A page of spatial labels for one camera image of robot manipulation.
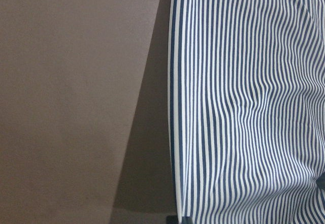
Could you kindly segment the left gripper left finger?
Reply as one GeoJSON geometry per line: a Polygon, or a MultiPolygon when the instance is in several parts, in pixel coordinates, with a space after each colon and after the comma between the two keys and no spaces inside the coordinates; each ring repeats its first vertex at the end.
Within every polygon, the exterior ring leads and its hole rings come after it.
{"type": "Polygon", "coordinates": [[[191,217],[183,216],[179,222],[178,216],[169,215],[166,217],[166,224],[191,224],[191,217]]]}

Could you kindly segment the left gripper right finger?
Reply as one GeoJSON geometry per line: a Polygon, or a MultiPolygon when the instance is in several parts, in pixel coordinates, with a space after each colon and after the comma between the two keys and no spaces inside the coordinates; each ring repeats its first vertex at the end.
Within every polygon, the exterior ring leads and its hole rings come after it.
{"type": "Polygon", "coordinates": [[[325,173],[322,173],[316,180],[319,189],[325,190],[325,173]]]}

